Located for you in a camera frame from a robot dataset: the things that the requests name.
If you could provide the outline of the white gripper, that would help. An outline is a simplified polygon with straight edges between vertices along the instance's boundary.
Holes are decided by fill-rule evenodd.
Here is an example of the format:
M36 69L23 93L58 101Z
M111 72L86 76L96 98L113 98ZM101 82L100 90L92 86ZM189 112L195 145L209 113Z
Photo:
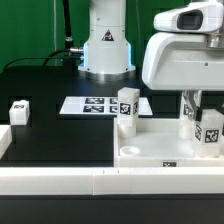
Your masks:
M224 91L224 49L208 48L205 35L157 33L146 47L142 80L152 90L184 90L188 119L200 121L200 90Z

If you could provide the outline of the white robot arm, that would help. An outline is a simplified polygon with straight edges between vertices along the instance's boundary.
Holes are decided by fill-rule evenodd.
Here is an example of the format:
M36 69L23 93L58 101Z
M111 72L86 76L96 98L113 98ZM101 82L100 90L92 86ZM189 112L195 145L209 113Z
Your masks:
M200 91L224 91L224 0L192 0L157 14L148 41L142 80L152 90L181 90L191 120L202 110Z

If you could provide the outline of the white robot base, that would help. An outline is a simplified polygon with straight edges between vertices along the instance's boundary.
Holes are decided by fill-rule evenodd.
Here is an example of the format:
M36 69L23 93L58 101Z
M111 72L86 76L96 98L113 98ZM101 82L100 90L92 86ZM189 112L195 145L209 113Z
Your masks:
M135 66L125 36L126 0L90 0L89 13L89 38L79 73L101 82L128 78Z

